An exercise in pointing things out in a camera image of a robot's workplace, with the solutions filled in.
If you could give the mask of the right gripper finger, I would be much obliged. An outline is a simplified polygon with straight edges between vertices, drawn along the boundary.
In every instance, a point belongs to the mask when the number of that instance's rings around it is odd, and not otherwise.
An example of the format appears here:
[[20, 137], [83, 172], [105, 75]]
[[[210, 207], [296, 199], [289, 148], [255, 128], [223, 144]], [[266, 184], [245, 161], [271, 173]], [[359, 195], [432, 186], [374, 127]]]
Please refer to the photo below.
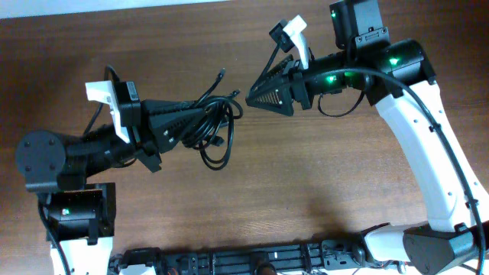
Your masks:
[[265, 86], [251, 90], [245, 98], [246, 104], [285, 116], [293, 116], [293, 98], [289, 85]]
[[277, 65], [275, 65], [272, 69], [268, 70], [266, 73], [262, 73], [258, 78], [255, 84], [251, 87], [251, 91], [254, 91], [258, 86], [260, 86], [266, 79], [275, 77], [279, 72], [285, 69], [287, 64], [293, 61], [293, 55], [289, 54], [285, 58], [283, 58]]

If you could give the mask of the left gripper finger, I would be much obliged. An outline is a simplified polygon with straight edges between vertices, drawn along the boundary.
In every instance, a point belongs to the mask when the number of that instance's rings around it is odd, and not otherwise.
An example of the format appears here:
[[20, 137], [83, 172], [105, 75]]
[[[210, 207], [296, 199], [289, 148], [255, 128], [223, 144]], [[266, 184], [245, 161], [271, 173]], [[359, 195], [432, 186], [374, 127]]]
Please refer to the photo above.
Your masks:
[[164, 101], [146, 99], [141, 102], [141, 118], [148, 118], [155, 115], [181, 114], [190, 117], [199, 117], [199, 110], [192, 108], [194, 101]]
[[177, 143], [204, 117], [202, 108], [171, 112], [149, 117], [149, 128], [160, 154], [175, 148]]

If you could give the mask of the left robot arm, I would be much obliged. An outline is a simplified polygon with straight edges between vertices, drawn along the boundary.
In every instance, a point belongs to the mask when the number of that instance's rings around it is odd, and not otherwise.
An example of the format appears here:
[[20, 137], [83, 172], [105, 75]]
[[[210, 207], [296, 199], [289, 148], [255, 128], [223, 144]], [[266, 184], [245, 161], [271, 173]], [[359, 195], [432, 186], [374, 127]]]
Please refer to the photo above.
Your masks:
[[161, 169], [161, 156], [179, 141], [199, 136], [208, 108], [194, 102], [144, 100], [117, 103], [118, 122], [80, 137], [33, 131], [19, 142], [15, 161], [26, 189], [37, 196], [37, 209], [51, 243], [57, 274], [106, 274], [115, 235], [115, 184], [88, 185], [87, 179], [140, 161]]

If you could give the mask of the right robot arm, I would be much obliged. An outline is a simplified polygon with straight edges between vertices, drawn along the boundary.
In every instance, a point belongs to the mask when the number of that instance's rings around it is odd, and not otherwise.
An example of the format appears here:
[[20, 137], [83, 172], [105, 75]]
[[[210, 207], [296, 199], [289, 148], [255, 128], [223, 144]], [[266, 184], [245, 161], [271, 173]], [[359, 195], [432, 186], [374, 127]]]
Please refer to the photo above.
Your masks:
[[416, 178], [427, 220], [384, 223], [347, 240], [324, 240], [327, 270], [413, 265], [437, 274], [488, 255], [488, 194], [471, 168], [441, 100], [436, 73], [415, 40], [392, 43], [376, 1], [339, 1], [329, 13], [338, 53], [315, 58], [296, 16], [278, 22], [270, 37], [279, 51], [297, 49], [280, 63], [269, 61], [246, 102], [282, 115], [293, 103], [320, 106], [326, 94], [357, 89], [375, 107], [398, 140]]

